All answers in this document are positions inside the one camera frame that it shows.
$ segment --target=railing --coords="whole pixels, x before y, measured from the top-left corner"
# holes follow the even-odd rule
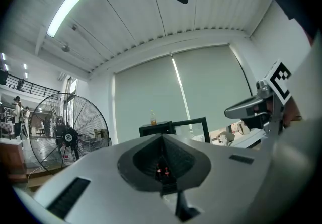
[[[50,89],[48,87],[44,87],[41,85],[31,83],[31,82],[26,81],[24,79],[13,76],[12,74],[8,74],[8,77],[6,80],[6,86],[8,86],[9,88],[12,88],[12,89],[16,89],[21,92],[25,92],[25,93],[29,93],[29,94],[33,94],[33,95],[38,95],[38,96],[45,97],[45,98],[60,92],[60,91],[57,91],[54,89]]]

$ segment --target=black frame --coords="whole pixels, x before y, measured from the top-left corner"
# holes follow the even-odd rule
[[[202,129],[203,129],[203,133],[204,133],[204,136],[205,136],[205,142],[210,143],[208,125],[207,125],[207,120],[206,120],[205,117],[191,119],[191,120],[184,120],[184,121],[179,121],[179,122],[172,122],[171,123],[171,126],[173,128],[172,132],[173,132],[173,134],[176,134],[176,130],[175,130],[176,126],[193,125],[193,124],[199,124],[199,123],[202,123]]]

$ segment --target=table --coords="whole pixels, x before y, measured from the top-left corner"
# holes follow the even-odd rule
[[[11,140],[12,135],[15,133],[15,124],[12,123],[0,123],[0,138],[2,137],[2,129],[8,132],[9,139]]]

